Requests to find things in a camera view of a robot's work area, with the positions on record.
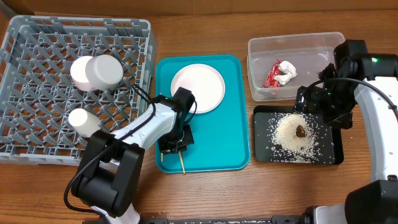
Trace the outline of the large white pink plate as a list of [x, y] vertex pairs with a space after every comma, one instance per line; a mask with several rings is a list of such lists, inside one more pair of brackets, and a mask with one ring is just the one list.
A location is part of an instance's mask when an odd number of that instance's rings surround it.
[[196, 113], [207, 113], [215, 109], [222, 102], [226, 91], [221, 73], [202, 63], [187, 65], [176, 73], [170, 87], [172, 96], [180, 87], [190, 90], [194, 95]]

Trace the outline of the grey bowl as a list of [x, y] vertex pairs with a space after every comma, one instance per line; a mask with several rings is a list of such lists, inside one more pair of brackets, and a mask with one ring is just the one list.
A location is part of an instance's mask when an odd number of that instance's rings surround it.
[[114, 90], [123, 78], [121, 63], [110, 55], [92, 57], [85, 67], [90, 85], [97, 90]]

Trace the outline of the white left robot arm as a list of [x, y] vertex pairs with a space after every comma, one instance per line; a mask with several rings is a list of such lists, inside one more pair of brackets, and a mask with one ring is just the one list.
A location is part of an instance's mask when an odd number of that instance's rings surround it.
[[[77, 172], [64, 192], [70, 210], [93, 213], [100, 223], [139, 223], [132, 202], [136, 195], [144, 154], [157, 144], [163, 154], [180, 154], [194, 143], [188, 112], [196, 104], [190, 90], [178, 88], [173, 97], [148, 97], [145, 113], [127, 126], [106, 133], [98, 130], [88, 141]], [[87, 207], [77, 209], [68, 195]]]

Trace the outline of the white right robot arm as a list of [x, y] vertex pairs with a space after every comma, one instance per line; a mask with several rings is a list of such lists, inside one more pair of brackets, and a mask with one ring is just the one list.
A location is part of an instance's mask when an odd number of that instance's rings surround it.
[[371, 155], [371, 182], [345, 202], [314, 206], [305, 223], [397, 223], [397, 55], [368, 52], [363, 40], [346, 40], [318, 81], [297, 90], [296, 113], [320, 113], [331, 127], [352, 127], [362, 112]]

